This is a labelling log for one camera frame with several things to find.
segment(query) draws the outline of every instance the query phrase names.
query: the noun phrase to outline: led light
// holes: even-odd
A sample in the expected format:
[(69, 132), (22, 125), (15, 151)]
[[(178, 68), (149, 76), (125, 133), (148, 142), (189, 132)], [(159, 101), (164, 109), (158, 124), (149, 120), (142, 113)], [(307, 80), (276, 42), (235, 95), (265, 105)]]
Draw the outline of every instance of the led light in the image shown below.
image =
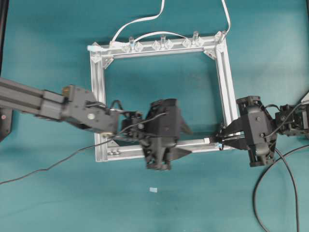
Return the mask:
[(166, 42), (166, 36), (161, 35), (161, 47), (164, 49), (165, 48), (165, 42)]
[(121, 50), (123, 50), (125, 53), (128, 53), (131, 50), (131, 46), (130, 45), (126, 45), (121, 47)]
[(198, 40), (198, 31), (195, 31), (193, 32), (192, 44), (196, 45), (197, 40)]
[(129, 38), (129, 45), (130, 45), (131, 50), (133, 51), (134, 45), (135, 45), (133, 36), (130, 36), (130, 38)]
[(191, 41), (188, 38), (185, 38), (185, 40), (183, 41), (183, 46), (190, 47), (191, 46)]
[(168, 39), (168, 41), (165, 43), (165, 48), (166, 49), (171, 49), (174, 46), (174, 43)]
[(161, 48), (161, 44), (159, 44), (158, 41), (156, 40), (151, 47), (157, 51)]
[(204, 41), (201, 37), (198, 37), (198, 39), (197, 39), (195, 45), (196, 45), (197, 47), (202, 47), (202, 46), (204, 45), (204, 42), (205, 42), (205, 41)]
[(137, 42), (134, 48), (135, 51), (141, 52), (144, 49), (144, 45), (142, 45), (140, 42)]

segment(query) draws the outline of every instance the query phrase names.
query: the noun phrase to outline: aluminum frame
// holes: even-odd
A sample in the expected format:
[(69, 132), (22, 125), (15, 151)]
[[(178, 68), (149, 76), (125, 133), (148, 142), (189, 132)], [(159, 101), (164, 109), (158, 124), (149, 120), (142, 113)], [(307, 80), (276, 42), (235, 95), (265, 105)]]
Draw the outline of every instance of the aluminum frame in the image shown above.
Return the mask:
[[(100, 46), (97, 43), (93, 43), (88, 46), (88, 50), (90, 51), (92, 91), (99, 102), (106, 103), (104, 70), (107, 69), (115, 59), (203, 52), (216, 62), (224, 124), (227, 126), (238, 118), (238, 113), (224, 35), (224, 33), (218, 32), (214, 36), (185, 39), (186, 42), (184, 39), (166, 41), (164, 37), (164, 40), (162, 40), (161, 37), (161, 42), (138, 42), (138, 49), (136, 49), (137, 43), (125, 43), (125, 47), (112, 47), (111, 45)], [(106, 140), (107, 139), (100, 134), (95, 134), (95, 144), (103, 143)], [(218, 143), (210, 143), (208, 138), (204, 138), (179, 141), (177, 147), (182, 147), (191, 150), (193, 153), (197, 153), (217, 151), (220, 149), (221, 145)], [(96, 162), (142, 157), (144, 157), (144, 155), (139, 145), (119, 146), (115, 141), (112, 141), (108, 144), (96, 147)]]

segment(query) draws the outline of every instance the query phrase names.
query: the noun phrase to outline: bolt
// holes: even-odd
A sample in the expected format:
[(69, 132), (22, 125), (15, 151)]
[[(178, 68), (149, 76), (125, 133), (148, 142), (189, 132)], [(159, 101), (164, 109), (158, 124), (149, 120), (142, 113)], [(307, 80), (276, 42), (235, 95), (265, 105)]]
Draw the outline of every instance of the bolt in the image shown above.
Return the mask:
[(89, 120), (93, 120), (93, 119), (96, 118), (96, 116), (95, 116), (95, 114), (88, 114), (88, 115), (87, 115), (87, 118), (88, 118)]
[(140, 123), (140, 124), (137, 125), (137, 128), (142, 130), (142, 129), (144, 129), (144, 125)]

